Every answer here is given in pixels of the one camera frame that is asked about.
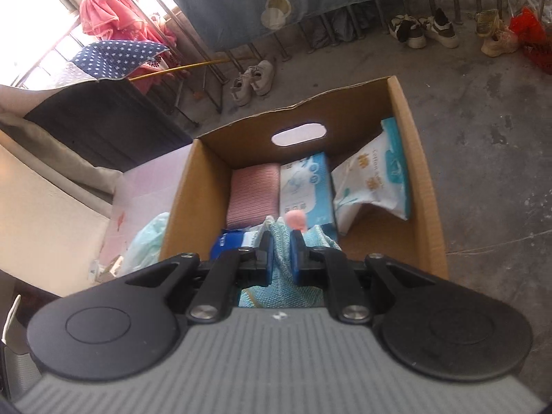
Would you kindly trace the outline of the teal knitted towel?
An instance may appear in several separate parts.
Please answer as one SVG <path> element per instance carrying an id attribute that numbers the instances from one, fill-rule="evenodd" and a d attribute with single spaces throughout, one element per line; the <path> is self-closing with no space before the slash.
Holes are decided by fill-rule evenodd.
<path id="1" fill-rule="evenodd" d="M 248 308 L 309 308 L 322 307 L 324 296 L 321 289 L 312 286 L 297 286 L 291 272 L 290 235 L 291 230 L 282 217 L 272 216 L 254 228 L 255 246 L 260 245 L 261 236 L 270 232 L 274 240 L 275 264 L 272 281 L 267 287 L 253 286 L 241 291 L 239 307 Z"/>

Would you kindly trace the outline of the pink plush toy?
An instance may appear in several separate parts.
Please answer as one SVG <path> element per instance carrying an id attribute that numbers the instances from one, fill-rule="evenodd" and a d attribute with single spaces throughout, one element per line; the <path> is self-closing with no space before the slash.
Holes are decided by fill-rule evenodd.
<path id="1" fill-rule="evenodd" d="M 301 209 L 292 209 L 285 212 L 284 221 L 291 231 L 300 231 L 301 233 L 308 231 L 307 216 Z"/>

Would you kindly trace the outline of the blue white wet wipes pack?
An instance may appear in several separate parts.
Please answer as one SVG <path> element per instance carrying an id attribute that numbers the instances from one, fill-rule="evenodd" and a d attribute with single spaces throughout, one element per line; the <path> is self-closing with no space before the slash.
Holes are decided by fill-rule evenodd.
<path id="1" fill-rule="evenodd" d="M 230 249 L 256 248 L 266 231 L 262 225 L 246 229 L 223 230 L 209 251 L 209 258 L 216 260 L 223 252 Z"/>

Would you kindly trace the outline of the blue white bandage box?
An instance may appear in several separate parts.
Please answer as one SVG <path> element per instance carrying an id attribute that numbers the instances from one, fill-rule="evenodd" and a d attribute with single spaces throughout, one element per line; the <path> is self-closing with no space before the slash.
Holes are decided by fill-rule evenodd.
<path id="1" fill-rule="evenodd" d="M 326 154 L 315 153 L 280 168 L 280 215 L 301 209 L 308 228 L 319 225 L 334 241 L 338 240 L 333 209 L 333 188 Z"/>

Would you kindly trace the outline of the pink knitted cloth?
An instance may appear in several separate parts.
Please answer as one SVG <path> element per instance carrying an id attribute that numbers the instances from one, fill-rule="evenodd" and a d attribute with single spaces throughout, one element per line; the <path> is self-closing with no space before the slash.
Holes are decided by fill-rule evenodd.
<path id="1" fill-rule="evenodd" d="M 228 229 L 261 224 L 279 214 L 280 166 L 263 164 L 234 170 L 226 213 Z"/>

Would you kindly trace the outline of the cotton swab white pack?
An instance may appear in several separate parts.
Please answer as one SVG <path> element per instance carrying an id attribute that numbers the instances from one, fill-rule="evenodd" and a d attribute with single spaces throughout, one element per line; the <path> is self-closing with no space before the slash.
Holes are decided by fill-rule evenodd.
<path id="1" fill-rule="evenodd" d="M 379 207 L 401 220 L 411 217 L 408 167 L 394 118 L 382 132 L 331 172 L 337 230 L 344 236 L 365 206 Z"/>

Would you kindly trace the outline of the gold tissue pack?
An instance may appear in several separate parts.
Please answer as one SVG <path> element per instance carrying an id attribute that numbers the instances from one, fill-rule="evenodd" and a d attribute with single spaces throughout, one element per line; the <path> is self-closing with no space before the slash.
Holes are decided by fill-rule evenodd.
<path id="1" fill-rule="evenodd" d="M 122 257 L 122 255 L 118 255 L 107 266 L 99 266 L 96 281 L 98 283 L 105 283 L 117 278 L 119 269 L 121 268 L 123 261 L 124 258 Z"/>

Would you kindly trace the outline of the white FamilyMart plastic bag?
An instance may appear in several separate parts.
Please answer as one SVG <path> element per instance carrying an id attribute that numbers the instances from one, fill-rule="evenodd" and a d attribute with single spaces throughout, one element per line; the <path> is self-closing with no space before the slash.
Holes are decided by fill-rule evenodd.
<path id="1" fill-rule="evenodd" d="M 131 241 L 122 260 L 120 275 L 125 276 L 158 262 L 169 213 L 163 212 L 147 223 Z"/>

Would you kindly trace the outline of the brown cardboard box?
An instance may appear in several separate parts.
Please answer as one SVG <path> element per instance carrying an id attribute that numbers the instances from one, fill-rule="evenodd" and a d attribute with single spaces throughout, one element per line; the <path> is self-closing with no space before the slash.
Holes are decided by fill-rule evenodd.
<path id="1" fill-rule="evenodd" d="M 448 266 L 430 171 L 407 99 L 395 76 L 322 92 L 291 107 L 234 121 L 195 139 L 169 215 L 159 257 L 195 252 L 203 260 L 227 227 L 235 171 L 274 164 L 289 209 L 312 211 L 332 187 L 331 170 L 381 133 L 394 118 L 408 172 L 411 214 L 382 207 L 356 215 L 339 246 L 353 260 L 379 252 L 439 278 Z"/>

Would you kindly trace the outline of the black cabinet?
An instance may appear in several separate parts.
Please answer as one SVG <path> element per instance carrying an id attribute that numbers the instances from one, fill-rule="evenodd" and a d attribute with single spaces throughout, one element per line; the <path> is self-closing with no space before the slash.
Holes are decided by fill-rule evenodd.
<path id="1" fill-rule="evenodd" d="M 71 85 L 33 108 L 25 119 L 92 165 L 122 172 L 193 142 L 127 80 Z"/>

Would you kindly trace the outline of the beige cushion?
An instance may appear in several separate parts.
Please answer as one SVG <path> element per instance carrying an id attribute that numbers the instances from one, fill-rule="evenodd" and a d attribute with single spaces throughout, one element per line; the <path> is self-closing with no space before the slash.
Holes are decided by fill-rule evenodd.
<path id="1" fill-rule="evenodd" d="M 31 121 L 3 112 L 1 146 L 84 206 L 109 218 L 122 172 L 94 166 Z"/>

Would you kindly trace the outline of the black white sneakers pair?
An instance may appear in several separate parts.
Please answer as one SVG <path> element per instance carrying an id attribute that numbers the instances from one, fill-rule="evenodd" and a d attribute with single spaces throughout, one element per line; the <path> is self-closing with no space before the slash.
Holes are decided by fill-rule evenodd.
<path id="1" fill-rule="evenodd" d="M 388 30 L 395 40 L 413 50 L 426 47 L 428 38 L 447 49 L 455 49 L 460 45 L 453 23 L 442 9 L 436 9 L 433 15 L 426 18 L 398 15 L 389 21 Z"/>

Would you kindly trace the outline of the navy polka dot cloth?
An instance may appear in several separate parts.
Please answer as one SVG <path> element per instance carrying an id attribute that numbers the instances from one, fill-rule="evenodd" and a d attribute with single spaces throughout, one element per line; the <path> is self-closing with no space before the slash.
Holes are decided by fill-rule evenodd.
<path id="1" fill-rule="evenodd" d="M 153 41 L 101 40 L 83 47 L 70 62 L 95 79 L 124 79 L 142 66 L 158 66 L 157 57 L 167 51 Z"/>

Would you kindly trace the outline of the beige shoes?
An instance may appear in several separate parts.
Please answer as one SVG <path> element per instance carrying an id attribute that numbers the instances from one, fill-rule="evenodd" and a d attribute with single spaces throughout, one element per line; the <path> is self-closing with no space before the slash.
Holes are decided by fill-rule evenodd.
<path id="1" fill-rule="evenodd" d="M 475 22 L 476 34 L 483 40 L 481 51 L 486 56 L 496 58 L 518 50 L 517 35 L 502 21 L 497 9 L 477 13 Z"/>

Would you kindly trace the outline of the red hanging clothes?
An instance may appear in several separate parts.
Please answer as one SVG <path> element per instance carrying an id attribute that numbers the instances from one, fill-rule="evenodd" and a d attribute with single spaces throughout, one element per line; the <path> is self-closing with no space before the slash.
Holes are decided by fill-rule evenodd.
<path id="1" fill-rule="evenodd" d="M 83 34 L 96 40 L 94 43 L 101 40 L 140 40 L 168 47 L 167 52 L 157 57 L 158 66 L 142 66 L 128 76 L 134 79 L 133 84 L 143 94 L 161 82 L 158 72 L 164 66 L 170 67 L 175 63 L 171 49 L 177 45 L 176 36 L 164 25 L 164 21 L 156 20 L 148 24 L 135 12 L 131 0 L 82 0 L 80 27 Z"/>

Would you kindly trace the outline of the red plastic bag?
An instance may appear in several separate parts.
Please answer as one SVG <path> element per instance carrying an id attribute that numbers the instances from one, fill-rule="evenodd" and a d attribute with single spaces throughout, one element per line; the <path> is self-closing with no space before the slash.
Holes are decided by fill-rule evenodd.
<path id="1" fill-rule="evenodd" d="M 536 14 L 528 7 L 524 7 L 518 15 L 511 18 L 509 28 L 517 36 L 523 54 L 540 70 L 550 75 L 552 72 L 551 34 L 545 31 Z"/>

